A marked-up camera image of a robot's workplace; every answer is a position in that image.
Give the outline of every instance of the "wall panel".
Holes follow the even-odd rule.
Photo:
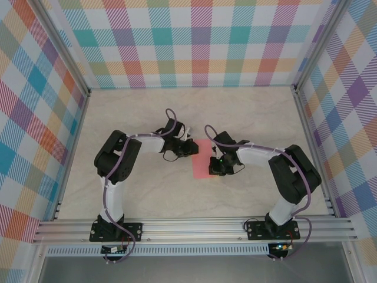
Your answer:
[[[377,2],[354,0],[303,87],[341,216],[356,226],[363,268],[377,278]]]
[[[43,2],[88,84],[118,88],[291,85],[336,0]]]
[[[26,0],[0,7],[0,282],[19,282],[57,198],[84,95]]]

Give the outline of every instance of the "metal bracket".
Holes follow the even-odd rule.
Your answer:
[[[123,223],[122,227],[132,235],[134,235],[136,242],[141,241],[141,235],[143,233],[143,224],[142,223]],[[89,241],[90,242],[121,242],[121,241],[132,241],[131,236],[125,235],[125,233],[120,233],[119,237],[116,237],[114,234],[102,233],[101,226],[95,222],[92,224]]]
[[[248,221],[246,222],[247,238],[249,241],[255,240],[299,240],[300,230],[296,221],[290,221],[286,224],[275,237],[272,237],[270,233],[264,227],[265,221]]]

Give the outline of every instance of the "checkered fabric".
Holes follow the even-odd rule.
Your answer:
[[[303,91],[336,203],[377,282],[377,0],[352,2]]]
[[[297,56],[311,26],[321,20],[320,6],[329,1],[59,3],[94,80],[101,88],[117,88],[291,85]],[[58,13],[49,0],[44,4],[90,84]]]
[[[330,20],[330,18],[332,16],[332,13],[333,13],[333,11],[334,11],[334,9],[336,7],[336,4],[338,2],[339,2],[339,0],[331,0],[331,4],[329,5],[328,10],[326,11],[326,14],[325,14],[325,16],[322,19],[322,22],[320,23],[319,28],[318,28],[315,36],[313,37],[312,42],[309,45],[309,48],[306,51],[305,57],[304,57],[304,59],[301,62],[301,65],[300,65],[299,71],[296,74],[296,77],[293,80],[293,84],[294,85],[296,85],[297,82],[299,81],[299,78],[300,78],[300,76],[302,74],[302,71],[304,70],[308,59],[310,58],[310,56],[312,56],[312,53],[313,53],[313,51],[314,51],[314,49],[315,49],[315,47],[316,47],[316,45],[318,43],[318,40],[321,37],[321,35],[322,35],[322,33],[323,33],[324,29],[325,29],[326,24]]]
[[[0,0],[0,282],[19,282],[84,96],[26,0]]]

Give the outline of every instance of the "wire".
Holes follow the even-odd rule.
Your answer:
[[[111,221],[111,223],[116,226],[117,228],[121,229],[123,232],[125,232],[126,234],[128,234],[132,241],[133,241],[133,245],[132,245],[132,248],[131,250],[125,254],[124,256],[122,256],[119,260],[117,261],[111,261],[112,263],[114,264],[118,264],[122,261],[124,261],[125,259],[127,259],[131,253],[133,253],[134,251],[134,248],[135,248],[135,245],[136,245],[136,239],[135,239],[135,236],[130,232],[128,231],[126,228],[122,227],[121,225],[119,225],[110,215],[110,213],[108,212],[108,208],[107,208],[107,203],[106,203],[106,195],[107,195],[107,188],[108,188],[108,180],[109,178],[114,174],[114,172],[118,169],[122,159],[123,159],[123,156],[124,156],[124,153],[125,153],[125,149],[127,148],[127,145],[128,143],[130,142],[131,139],[134,139],[135,137],[137,136],[141,136],[141,137],[163,137],[163,136],[166,136],[168,134],[170,134],[175,128],[176,128],[176,125],[177,125],[177,116],[176,116],[176,113],[170,109],[170,108],[167,108],[165,109],[165,114],[168,118],[170,118],[169,114],[168,114],[168,111],[170,111],[173,116],[174,116],[174,124],[172,126],[172,128],[167,131],[166,133],[163,133],[163,134],[154,134],[154,133],[150,133],[150,134],[133,134],[132,136],[129,136],[127,138],[127,140],[125,141],[124,145],[123,145],[123,148],[122,148],[122,151],[121,151],[121,154],[119,155],[119,158],[116,162],[116,164],[114,165],[114,167],[111,169],[111,171],[109,172],[108,175],[106,175],[105,177],[105,185],[104,185],[104,191],[103,191],[103,196],[102,196],[102,205],[104,207],[104,210],[105,210],[105,214],[106,216],[109,218],[109,220]],[[105,260],[106,260],[106,263],[108,264],[110,262],[110,260],[107,258],[107,254],[105,254]]]
[[[303,249],[304,246],[307,244],[307,242],[309,241],[310,236],[311,236],[311,234],[312,234],[313,226],[312,226],[312,222],[310,221],[309,218],[304,217],[304,216],[297,216],[296,219],[306,220],[306,221],[308,222],[308,224],[309,224],[309,231],[308,231],[307,236],[306,236],[306,239],[305,239],[304,243],[302,243],[301,247],[300,247],[297,251],[295,251],[294,253],[292,253],[292,254],[286,256],[285,259],[292,258],[292,257],[296,256],[297,254],[299,254],[300,252],[302,252],[302,249]],[[272,257],[275,258],[275,259],[279,259],[276,255],[272,255],[272,254],[270,254],[270,256],[272,256]]]
[[[236,173],[233,173],[233,175],[237,174],[237,173],[240,173],[243,169],[245,169],[245,164],[242,164],[243,165],[243,168],[241,168],[240,170],[238,170]]]
[[[168,160],[168,159],[165,158],[165,154],[166,154],[166,152],[164,152],[164,154],[163,154],[163,159],[164,159],[165,161],[168,161],[168,162],[174,162],[174,161],[176,161],[176,160],[179,158],[179,157],[177,156],[177,158],[174,159],[174,160]]]
[[[290,245],[293,248],[293,235],[292,235],[291,231],[289,231],[289,230],[287,230],[286,232],[290,235]]]
[[[266,146],[259,146],[257,144],[224,144],[224,143],[219,143],[219,142],[215,141],[208,134],[207,128],[211,128],[211,130],[213,130],[215,135],[217,135],[216,130],[214,129],[214,127],[212,127],[211,125],[208,125],[208,124],[205,125],[205,127],[204,127],[204,132],[206,133],[207,137],[211,140],[211,142],[217,144],[218,146],[223,146],[223,147],[253,147],[253,148],[256,148],[256,149],[268,150],[270,152],[278,152],[281,155],[283,155],[285,158],[287,158],[293,164],[293,166],[297,169],[297,172],[299,172],[299,175],[304,182],[304,185],[305,185],[305,188],[306,188],[306,194],[307,194],[307,202],[304,205],[304,207],[293,212],[292,216],[297,215],[298,213],[300,213],[301,211],[304,211],[305,209],[307,209],[310,206],[310,203],[312,202],[312,192],[310,191],[309,183],[307,182],[307,179],[304,175],[304,172],[302,172],[302,169],[300,168],[300,166],[293,160],[293,158],[291,156],[289,156],[287,153],[285,153],[282,150],[273,149],[271,147],[266,147]]]
[[[252,220],[252,219],[255,219],[255,220],[259,221],[259,220],[256,219],[256,218],[249,218],[247,221]],[[245,227],[247,221],[243,222],[243,229],[245,230],[245,232],[247,232],[246,227]]]

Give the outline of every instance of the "marble surface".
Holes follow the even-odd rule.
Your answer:
[[[289,87],[95,90],[90,98],[59,219],[92,219],[101,209],[94,157],[119,129],[149,133],[165,126],[165,108],[205,139],[204,125],[236,141],[270,147],[298,144],[310,155]],[[123,193],[126,218],[262,216],[279,198],[268,167],[247,166],[234,176],[194,179],[190,157],[166,162],[162,154],[138,156]],[[324,215],[320,188],[305,215]]]

